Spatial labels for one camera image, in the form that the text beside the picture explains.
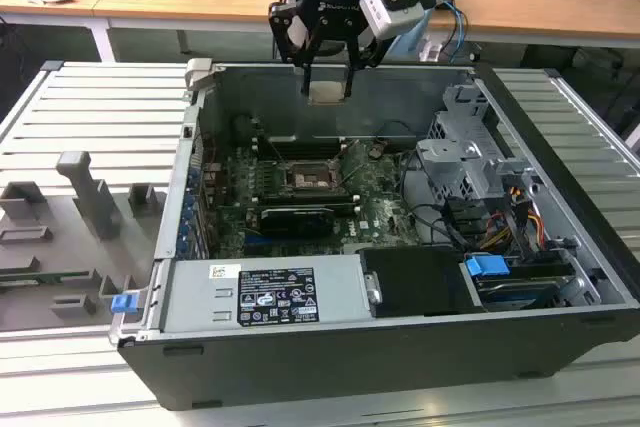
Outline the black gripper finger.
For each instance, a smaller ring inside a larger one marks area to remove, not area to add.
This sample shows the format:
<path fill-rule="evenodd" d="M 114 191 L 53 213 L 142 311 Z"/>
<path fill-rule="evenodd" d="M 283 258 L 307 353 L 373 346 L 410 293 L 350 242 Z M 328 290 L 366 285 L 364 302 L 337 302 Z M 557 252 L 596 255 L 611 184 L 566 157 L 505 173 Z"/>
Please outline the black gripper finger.
<path fill-rule="evenodd" d="M 348 61 L 345 70 L 343 96 L 352 94 L 355 73 L 366 68 L 376 67 L 385 55 L 385 42 L 375 37 L 372 30 L 357 33 L 349 30 L 344 35 Z"/>
<path fill-rule="evenodd" d="M 268 9 L 269 26 L 284 63 L 303 70 L 301 93 L 310 90 L 312 64 L 320 48 L 318 0 L 274 2 Z"/>

